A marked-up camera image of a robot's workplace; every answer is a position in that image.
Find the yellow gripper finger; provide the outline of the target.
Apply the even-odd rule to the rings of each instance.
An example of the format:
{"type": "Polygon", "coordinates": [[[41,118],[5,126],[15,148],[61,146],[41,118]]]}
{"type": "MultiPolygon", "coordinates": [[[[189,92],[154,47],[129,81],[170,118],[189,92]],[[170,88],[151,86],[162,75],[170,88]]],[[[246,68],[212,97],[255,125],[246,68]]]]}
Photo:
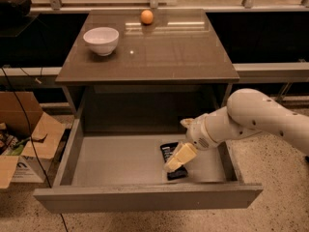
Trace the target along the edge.
{"type": "Polygon", "coordinates": [[[190,125],[192,124],[192,122],[194,121],[193,118],[185,118],[185,119],[181,119],[181,125],[188,129],[190,127],[190,125]]]}
{"type": "Polygon", "coordinates": [[[191,143],[180,142],[164,164],[167,172],[174,172],[197,156],[197,149],[191,143]]]}

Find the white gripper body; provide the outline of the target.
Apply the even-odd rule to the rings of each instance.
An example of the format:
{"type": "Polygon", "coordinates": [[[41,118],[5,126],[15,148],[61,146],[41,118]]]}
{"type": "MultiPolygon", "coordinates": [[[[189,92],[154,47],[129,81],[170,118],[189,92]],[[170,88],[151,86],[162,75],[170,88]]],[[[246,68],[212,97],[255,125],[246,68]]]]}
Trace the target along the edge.
{"type": "Polygon", "coordinates": [[[186,129],[186,138],[198,150],[206,151],[218,145],[217,142],[211,139],[206,127],[207,114],[193,118],[194,121],[188,129],[186,129]]]}

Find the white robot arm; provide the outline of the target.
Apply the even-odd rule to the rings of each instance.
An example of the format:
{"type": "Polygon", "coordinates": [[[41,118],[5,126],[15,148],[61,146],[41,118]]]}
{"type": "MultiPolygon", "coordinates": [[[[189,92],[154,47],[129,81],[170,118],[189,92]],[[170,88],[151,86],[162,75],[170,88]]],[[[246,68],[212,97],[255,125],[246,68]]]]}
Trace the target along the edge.
{"type": "Polygon", "coordinates": [[[164,169],[170,173],[197,156],[227,140],[239,140],[260,132],[282,138],[300,152],[309,155],[309,117],[293,112],[264,93],[239,89],[224,107],[196,118],[181,120],[186,128],[180,142],[164,169]]]}

